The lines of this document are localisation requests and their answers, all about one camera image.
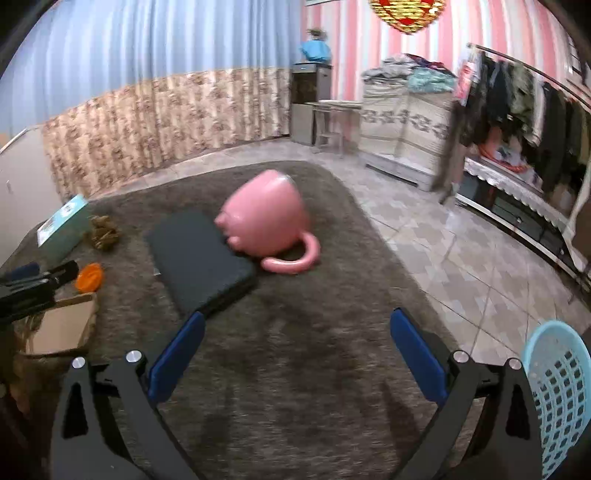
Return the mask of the orange peel piece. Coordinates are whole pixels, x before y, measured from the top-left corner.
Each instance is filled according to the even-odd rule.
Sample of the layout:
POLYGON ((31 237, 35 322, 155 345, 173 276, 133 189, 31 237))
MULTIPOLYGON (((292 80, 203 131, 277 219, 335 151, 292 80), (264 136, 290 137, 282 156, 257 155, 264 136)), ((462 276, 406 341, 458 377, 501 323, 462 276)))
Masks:
POLYGON ((104 271, 99 263, 90 263, 79 271, 75 288, 81 293, 96 292, 102 285, 104 271))

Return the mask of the light blue carton box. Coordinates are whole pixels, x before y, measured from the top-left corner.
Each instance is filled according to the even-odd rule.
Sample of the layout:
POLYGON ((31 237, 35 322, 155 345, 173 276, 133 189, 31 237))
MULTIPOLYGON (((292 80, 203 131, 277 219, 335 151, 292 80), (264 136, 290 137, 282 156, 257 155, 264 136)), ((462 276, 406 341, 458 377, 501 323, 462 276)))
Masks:
POLYGON ((90 231, 88 201, 78 194, 37 229, 37 245, 50 267, 57 266, 90 231))

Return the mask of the light blue plastic basket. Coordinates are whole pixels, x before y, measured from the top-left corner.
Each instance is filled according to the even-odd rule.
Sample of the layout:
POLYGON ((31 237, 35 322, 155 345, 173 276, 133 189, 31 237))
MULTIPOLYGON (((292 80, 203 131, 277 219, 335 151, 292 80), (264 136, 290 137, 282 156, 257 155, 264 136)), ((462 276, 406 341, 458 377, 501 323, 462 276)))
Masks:
POLYGON ((590 353, 568 324, 549 320, 534 330, 521 361, 540 423, 542 477, 548 479, 590 422, 590 353))

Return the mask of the brown crumpled husk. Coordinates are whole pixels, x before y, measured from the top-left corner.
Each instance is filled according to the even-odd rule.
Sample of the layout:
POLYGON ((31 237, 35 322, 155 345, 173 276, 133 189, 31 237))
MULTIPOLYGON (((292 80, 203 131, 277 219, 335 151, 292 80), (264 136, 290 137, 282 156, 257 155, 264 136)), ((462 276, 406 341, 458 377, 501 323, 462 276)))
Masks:
POLYGON ((92 216, 85 239, 95 250, 107 252, 119 242, 120 232, 108 215, 92 216))

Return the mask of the black rectangular case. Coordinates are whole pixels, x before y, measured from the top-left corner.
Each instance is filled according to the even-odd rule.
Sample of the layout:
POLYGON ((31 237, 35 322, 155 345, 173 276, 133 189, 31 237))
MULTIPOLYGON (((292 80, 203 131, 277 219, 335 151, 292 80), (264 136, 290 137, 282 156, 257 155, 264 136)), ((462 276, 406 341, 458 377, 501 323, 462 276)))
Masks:
POLYGON ((155 225, 146 241, 179 314, 209 317, 256 283, 252 262, 229 248, 213 221, 197 210, 176 212, 155 225))

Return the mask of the blue floral curtain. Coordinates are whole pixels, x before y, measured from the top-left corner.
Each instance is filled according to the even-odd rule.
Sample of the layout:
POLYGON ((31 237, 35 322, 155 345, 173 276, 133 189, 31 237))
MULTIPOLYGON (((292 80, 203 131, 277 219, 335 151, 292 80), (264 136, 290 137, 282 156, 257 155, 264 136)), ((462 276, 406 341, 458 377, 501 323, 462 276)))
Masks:
POLYGON ((1 76, 1 130, 39 126, 62 198, 286 135, 297 1, 58 1, 1 76))

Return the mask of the low lace covered bench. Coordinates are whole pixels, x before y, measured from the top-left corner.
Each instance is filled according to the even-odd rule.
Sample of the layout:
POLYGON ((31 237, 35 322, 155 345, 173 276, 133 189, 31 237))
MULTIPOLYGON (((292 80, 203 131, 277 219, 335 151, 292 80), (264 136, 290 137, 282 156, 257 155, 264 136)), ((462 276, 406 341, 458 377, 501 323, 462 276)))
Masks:
POLYGON ((529 244, 580 286, 590 286, 590 273, 566 241, 567 217, 520 176, 487 159, 468 157, 456 199, 529 244))

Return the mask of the pink pig mug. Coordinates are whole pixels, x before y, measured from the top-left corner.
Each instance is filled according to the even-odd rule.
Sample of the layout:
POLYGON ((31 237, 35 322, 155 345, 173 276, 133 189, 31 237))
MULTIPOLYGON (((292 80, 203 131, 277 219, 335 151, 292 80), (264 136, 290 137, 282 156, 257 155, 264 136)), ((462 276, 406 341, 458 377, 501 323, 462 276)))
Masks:
POLYGON ((235 252, 260 260, 263 270, 298 274, 318 261, 321 245, 308 227, 297 185, 269 169, 253 177, 224 202, 214 224, 235 252))

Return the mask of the patterned cloth covered cabinet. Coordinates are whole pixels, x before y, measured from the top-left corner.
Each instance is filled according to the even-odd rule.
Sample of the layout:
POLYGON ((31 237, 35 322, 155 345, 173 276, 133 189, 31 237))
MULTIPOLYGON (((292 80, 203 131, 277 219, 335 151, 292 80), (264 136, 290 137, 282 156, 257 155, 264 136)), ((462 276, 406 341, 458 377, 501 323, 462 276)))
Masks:
POLYGON ((406 84, 363 86, 358 148, 363 162, 431 191, 441 178, 453 94, 415 93, 406 84))

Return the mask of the clothes rack with garments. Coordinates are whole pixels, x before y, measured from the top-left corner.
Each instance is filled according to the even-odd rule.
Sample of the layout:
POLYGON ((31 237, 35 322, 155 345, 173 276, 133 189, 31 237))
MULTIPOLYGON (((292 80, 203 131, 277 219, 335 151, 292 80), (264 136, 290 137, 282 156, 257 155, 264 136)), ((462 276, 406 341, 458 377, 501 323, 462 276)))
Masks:
POLYGON ((589 194, 589 102, 534 66, 474 43, 458 74, 465 174, 566 229, 589 194))

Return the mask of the small metal stool table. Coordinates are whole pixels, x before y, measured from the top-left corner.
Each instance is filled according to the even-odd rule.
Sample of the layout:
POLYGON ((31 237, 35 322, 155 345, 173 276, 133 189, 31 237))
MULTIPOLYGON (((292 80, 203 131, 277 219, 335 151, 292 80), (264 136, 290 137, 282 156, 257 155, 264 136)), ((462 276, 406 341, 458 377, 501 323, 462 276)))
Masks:
POLYGON ((362 104, 349 100, 325 99, 308 102, 307 105, 311 107, 315 124, 312 135, 315 152, 334 145, 341 157, 345 155, 346 125, 349 116, 362 111, 362 104))

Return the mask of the grey water dispenser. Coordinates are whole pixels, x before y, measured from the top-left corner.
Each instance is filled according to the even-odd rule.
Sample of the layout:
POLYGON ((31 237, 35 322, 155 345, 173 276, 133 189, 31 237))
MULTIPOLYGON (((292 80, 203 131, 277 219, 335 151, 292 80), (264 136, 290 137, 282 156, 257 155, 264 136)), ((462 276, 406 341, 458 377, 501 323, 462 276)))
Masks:
POLYGON ((314 104, 332 98, 332 66, 300 62, 290 70, 290 139, 311 146, 315 142, 314 104))

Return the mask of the blue covered water bottle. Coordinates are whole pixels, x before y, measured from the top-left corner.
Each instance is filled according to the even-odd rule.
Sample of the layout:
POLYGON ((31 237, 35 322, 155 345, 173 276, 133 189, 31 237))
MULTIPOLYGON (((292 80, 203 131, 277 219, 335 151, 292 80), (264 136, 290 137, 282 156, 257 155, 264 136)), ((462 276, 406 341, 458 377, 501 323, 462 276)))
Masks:
POLYGON ((301 43, 301 54, 304 59, 312 63, 329 64, 332 61, 332 51, 324 40, 311 39, 301 43))

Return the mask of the pile of folded clothes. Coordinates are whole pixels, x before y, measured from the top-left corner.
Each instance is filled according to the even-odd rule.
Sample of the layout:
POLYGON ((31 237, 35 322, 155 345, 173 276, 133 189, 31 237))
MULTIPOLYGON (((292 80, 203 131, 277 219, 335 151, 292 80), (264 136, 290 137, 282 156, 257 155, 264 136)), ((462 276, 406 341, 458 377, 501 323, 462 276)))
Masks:
POLYGON ((444 64, 404 53, 386 58, 379 66, 363 71, 361 78, 367 85, 400 85, 413 93, 452 92, 457 84, 457 76, 444 64))

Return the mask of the red gold heart decoration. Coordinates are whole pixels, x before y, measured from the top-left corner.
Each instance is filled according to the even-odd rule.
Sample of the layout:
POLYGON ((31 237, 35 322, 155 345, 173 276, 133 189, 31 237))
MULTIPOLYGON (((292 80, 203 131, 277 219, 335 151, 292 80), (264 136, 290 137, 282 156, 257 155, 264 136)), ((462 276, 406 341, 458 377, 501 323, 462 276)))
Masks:
POLYGON ((446 0, 372 0, 370 8, 384 23, 412 35, 428 28, 444 12, 446 0))

